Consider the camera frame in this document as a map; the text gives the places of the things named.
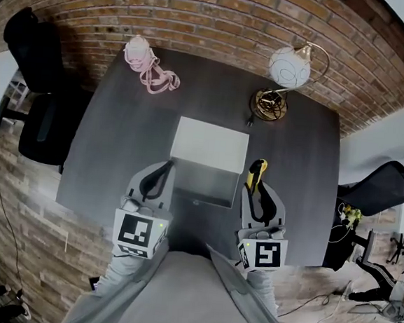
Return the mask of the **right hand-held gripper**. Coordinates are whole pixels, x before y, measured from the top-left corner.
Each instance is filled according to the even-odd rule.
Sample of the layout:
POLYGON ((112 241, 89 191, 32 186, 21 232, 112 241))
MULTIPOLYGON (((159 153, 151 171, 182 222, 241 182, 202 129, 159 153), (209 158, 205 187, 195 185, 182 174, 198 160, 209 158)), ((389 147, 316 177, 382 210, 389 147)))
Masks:
POLYGON ((277 270, 284 265, 288 251, 286 210, 264 181, 259 181, 258 192, 252 193, 248 185, 242 187, 242 227, 237 231, 240 261, 245 271, 277 270))

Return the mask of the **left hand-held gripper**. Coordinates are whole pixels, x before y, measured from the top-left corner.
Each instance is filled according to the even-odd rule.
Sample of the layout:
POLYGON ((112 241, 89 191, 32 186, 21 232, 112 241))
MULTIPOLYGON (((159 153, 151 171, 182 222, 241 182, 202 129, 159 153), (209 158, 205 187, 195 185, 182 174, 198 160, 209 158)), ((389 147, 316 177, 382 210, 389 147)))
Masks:
POLYGON ((132 177, 114 215, 112 243, 119 251, 143 259, 155 256, 173 219, 169 209, 175 176, 168 160, 132 177))

